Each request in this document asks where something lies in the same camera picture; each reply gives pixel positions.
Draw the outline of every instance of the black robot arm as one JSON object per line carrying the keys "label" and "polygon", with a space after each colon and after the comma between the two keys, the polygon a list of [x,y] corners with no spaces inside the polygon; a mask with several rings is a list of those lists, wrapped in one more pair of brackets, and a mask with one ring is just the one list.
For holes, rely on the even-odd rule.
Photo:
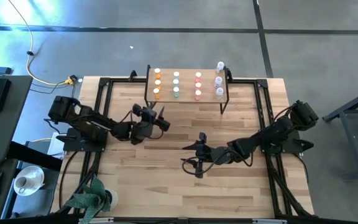
{"label": "black robot arm", "polygon": [[[239,138],[229,141],[226,146],[212,148],[206,145],[205,133],[200,133],[200,140],[193,145],[183,149],[196,150],[196,156],[189,159],[182,159],[183,170],[188,174],[193,174],[197,178],[202,178],[213,165],[230,164],[232,162],[244,162],[247,166],[252,165],[252,155],[257,146],[262,146],[265,153],[275,154],[282,151],[282,146],[288,140],[288,135],[293,131],[306,131],[316,125],[318,116],[310,108],[308,103],[297,101],[293,105],[281,111],[273,123],[264,129],[261,129],[249,138]],[[303,150],[313,147],[313,143],[299,140]],[[251,157],[250,164],[246,159]],[[212,164],[203,170],[203,162],[212,162]],[[185,163],[190,163],[196,169],[196,172],[189,172],[185,169]]]}
{"label": "black robot arm", "polygon": [[152,135],[153,125],[157,125],[162,132],[168,131],[170,123],[164,120],[162,112],[163,110],[156,118],[157,113],[152,108],[142,108],[134,104],[129,113],[141,116],[142,120],[139,123],[134,121],[116,122],[99,114],[89,106],[81,105],[75,98],[56,96],[48,116],[50,121],[55,124],[67,123],[79,132],[79,136],[59,136],[59,139],[65,142],[81,138],[83,142],[98,144],[106,140],[106,132],[109,132],[120,141],[131,141],[132,144],[138,144],[144,138],[149,138]]}

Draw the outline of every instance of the clear test tube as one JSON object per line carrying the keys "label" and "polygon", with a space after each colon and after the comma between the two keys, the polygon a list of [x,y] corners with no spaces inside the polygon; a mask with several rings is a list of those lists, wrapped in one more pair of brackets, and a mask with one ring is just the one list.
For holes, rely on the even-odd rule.
{"label": "clear test tube", "polygon": [[173,87],[173,96],[175,98],[179,97],[179,87]]}
{"label": "clear test tube", "polygon": [[223,70],[223,68],[224,68],[224,63],[218,62],[218,64],[216,65],[216,73],[219,73],[221,70]]}
{"label": "clear test tube", "polygon": [[159,69],[159,68],[154,69],[154,73],[155,73],[155,78],[156,79],[161,78],[161,69]]}
{"label": "clear test tube", "polygon": [[196,73],[196,82],[201,82],[201,72]]}
{"label": "clear test tube", "polygon": [[220,99],[223,96],[223,89],[222,88],[217,88],[216,89],[216,98]]}
{"label": "clear test tube", "polygon": [[179,72],[174,72],[173,73],[173,78],[174,79],[179,79]]}
{"label": "clear test tube", "polygon": [[195,100],[199,101],[200,99],[201,99],[201,90],[196,90]]}
{"label": "clear test tube", "polygon": [[155,89],[153,90],[153,92],[154,92],[154,98],[155,98],[156,100],[158,100],[158,99],[160,98],[160,90],[159,90],[158,88],[155,88]]}
{"label": "clear test tube", "polygon": [[196,83],[196,90],[201,90],[201,83]]}
{"label": "clear test tube", "polygon": [[158,90],[161,90],[161,80],[156,80],[154,83],[157,85]]}
{"label": "clear test tube", "polygon": [[216,77],[215,78],[215,84],[214,84],[215,88],[221,87],[222,86],[222,81],[223,81],[222,77]]}
{"label": "clear test tube", "polygon": [[173,83],[173,87],[179,87],[179,80],[174,79],[174,80],[172,81],[172,83]]}

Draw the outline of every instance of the white plate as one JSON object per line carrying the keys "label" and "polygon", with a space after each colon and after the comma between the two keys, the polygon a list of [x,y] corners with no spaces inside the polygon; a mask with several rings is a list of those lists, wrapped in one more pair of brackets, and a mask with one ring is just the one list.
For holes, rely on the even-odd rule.
{"label": "white plate", "polygon": [[15,192],[20,196],[32,195],[44,185],[44,178],[45,178],[44,171],[37,166],[29,166],[22,169],[19,172],[19,174],[16,176],[15,181],[19,177],[30,178],[34,181],[34,187],[31,189],[25,189],[22,193],[19,193],[19,188],[17,188],[15,184],[13,185]]}

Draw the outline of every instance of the concrete floor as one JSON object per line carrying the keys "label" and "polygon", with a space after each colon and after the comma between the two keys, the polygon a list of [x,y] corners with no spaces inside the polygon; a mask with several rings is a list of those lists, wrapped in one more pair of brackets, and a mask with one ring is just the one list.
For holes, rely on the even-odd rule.
{"label": "concrete floor", "polygon": [[[252,0],[29,0],[13,1],[30,25],[256,29]],[[358,0],[259,0],[265,29],[358,29]],[[0,0],[0,25],[22,24]],[[358,35],[266,35],[273,75],[284,78],[290,102],[307,101],[322,117],[358,95]],[[235,77],[266,77],[258,34],[34,32],[35,75],[59,82],[69,75],[145,73],[146,65],[213,68],[223,60]],[[0,31],[0,66],[26,75],[27,32]],[[14,140],[52,135],[46,123],[55,95],[30,92]],[[66,126],[59,126],[63,131]],[[301,133],[315,147],[305,152],[315,213],[358,221],[358,180],[338,121]]]}

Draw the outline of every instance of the wooden tabletop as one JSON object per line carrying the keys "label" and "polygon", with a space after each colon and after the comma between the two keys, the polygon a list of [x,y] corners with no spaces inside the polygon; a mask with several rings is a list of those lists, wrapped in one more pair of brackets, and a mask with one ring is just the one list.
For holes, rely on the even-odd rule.
{"label": "wooden tabletop", "polygon": [[[84,78],[79,98],[82,104],[94,105],[99,78]],[[288,106],[284,81],[268,79],[268,86],[273,112],[277,114]],[[119,121],[134,103],[144,106],[144,88],[143,83],[115,83],[109,117]],[[159,112],[165,106],[165,120],[171,122],[170,129],[159,140],[146,139],[133,146],[109,136],[98,177],[106,188],[118,193],[119,200],[114,210],[98,216],[273,218],[265,158],[259,149],[255,151],[252,167],[243,163],[214,166],[203,179],[181,169],[180,159],[195,155],[194,151],[181,148],[193,144],[200,131],[208,135],[209,146],[217,147],[235,138],[251,136],[260,129],[254,87],[229,84],[229,90],[230,102],[224,114],[220,114],[216,103],[157,103],[154,109]],[[160,134],[158,128],[154,131],[154,136]],[[62,170],[71,153],[65,156]],[[63,181],[63,203],[78,185],[83,157],[84,153],[79,152],[68,166]],[[289,189],[313,213],[302,163],[290,154],[282,157]],[[51,212],[58,210],[59,190],[57,187]],[[278,195],[280,208],[285,212],[280,190]]]}
{"label": "wooden tabletop", "polygon": [[[157,87],[155,84],[156,75],[154,68],[149,70],[149,84],[147,85],[147,101],[149,102],[175,102],[175,103],[225,103],[227,100],[226,79],[224,71],[216,73],[215,69],[167,69],[160,68],[161,72],[161,90],[160,98],[154,97],[153,90]],[[173,94],[173,73],[179,72],[179,97],[175,98]],[[201,73],[201,99],[195,100],[195,80],[196,73]],[[214,87],[215,78],[221,77],[224,94],[222,97],[216,97],[216,88]]]}

